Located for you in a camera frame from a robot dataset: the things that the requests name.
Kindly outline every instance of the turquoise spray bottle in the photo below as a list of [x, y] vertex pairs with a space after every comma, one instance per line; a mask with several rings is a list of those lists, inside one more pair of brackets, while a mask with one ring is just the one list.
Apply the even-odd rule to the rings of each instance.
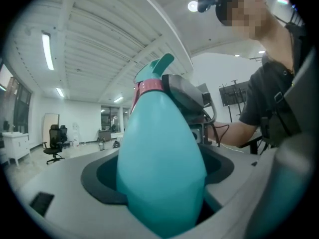
[[160, 77], [171, 54], [147, 64], [135, 78], [133, 110], [119, 152], [117, 190], [129, 210], [163, 238], [195, 226], [206, 169], [179, 109]]

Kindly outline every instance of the black office chair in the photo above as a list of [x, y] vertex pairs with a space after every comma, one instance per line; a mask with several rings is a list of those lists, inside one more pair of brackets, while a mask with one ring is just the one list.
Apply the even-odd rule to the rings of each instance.
[[50, 134], [50, 148], [46, 147], [46, 141], [43, 142], [45, 149], [43, 150], [44, 153], [48, 155], [53, 155], [53, 159], [50, 159], [46, 162], [48, 165], [49, 162], [53, 161], [56, 162], [58, 160], [64, 159], [58, 153], [62, 152], [62, 142], [61, 142], [61, 129], [59, 129], [59, 125], [51, 125], [51, 129], [49, 130]]
[[66, 148], [67, 145], [70, 146], [70, 143], [68, 143], [68, 137], [66, 135], [66, 133], [68, 132], [68, 129], [65, 127], [65, 125], [61, 125], [60, 130], [61, 130], [62, 147]]

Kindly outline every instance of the white countertop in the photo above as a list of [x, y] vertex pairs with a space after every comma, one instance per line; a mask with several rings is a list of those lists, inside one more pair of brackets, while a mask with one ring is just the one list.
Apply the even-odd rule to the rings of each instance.
[[82, 186], [84, 167], [116, 150], [98, 151], [50, 164], [16, 195], [28, 205], [39, 192], [53, 194], [44, 219], [39, 219], [77, 238], [159, 239], [130, 213], [127, 206], [102, 204]]
[[16, 137], [23, 137], [23, 136], [28, 136], [28, 133], [20, 133], [20, 132], [3, 132], [2, 136], [3, 137], [10, 137], [10, 138], [16, 138]]

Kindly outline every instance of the white cabinet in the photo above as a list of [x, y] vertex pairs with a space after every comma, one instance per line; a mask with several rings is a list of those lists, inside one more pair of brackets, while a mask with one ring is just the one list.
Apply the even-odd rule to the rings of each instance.
[[19, 132], [13, 132], [13, 133], [8, 132], [8, 133], [2, 133], [2, 136], [3, 136], [6, 156], [9, 159], [9, 164], [10, 164], [10, 158], [14, 158], [16, 165], [19, 166], [18, 159], [28, 154], [31, 157], [27, 133], [22, 134]]

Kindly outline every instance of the fluorescent light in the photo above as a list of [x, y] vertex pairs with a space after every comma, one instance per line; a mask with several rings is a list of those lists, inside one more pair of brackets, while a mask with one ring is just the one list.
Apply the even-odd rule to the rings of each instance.
[[188, 3], [188, 9], [191, 11], [191, 12], [196, 12], [197, 11], [197, 2], [196, 1], [191, 1]]
[[277, 2], [283, 3], [283, 4], [289, 4], [288, 0], [277, 0]]
[[118, 101], [122, 100], [124, 97], [119, 97], [116, 100], [114, 100], [115, 103], [117, 103]]
[[63, 93], [62, 93], [62, 90], [61, 90], [61, 89], [56, 88], [56, 90], [58, 91], [58, 93], [59, 93], [59, 95], [60, 95], [61, 97], [64, 97], [64, 95], [63, 95]]
[[42, 42], [43, 42], [43, 49], [44, 49], [46, 64], [48, 65], [48, 68], [50, 70], [54, 70], [52, 57], [51, 57], [50, 36], [48, 34], [42, 34]]

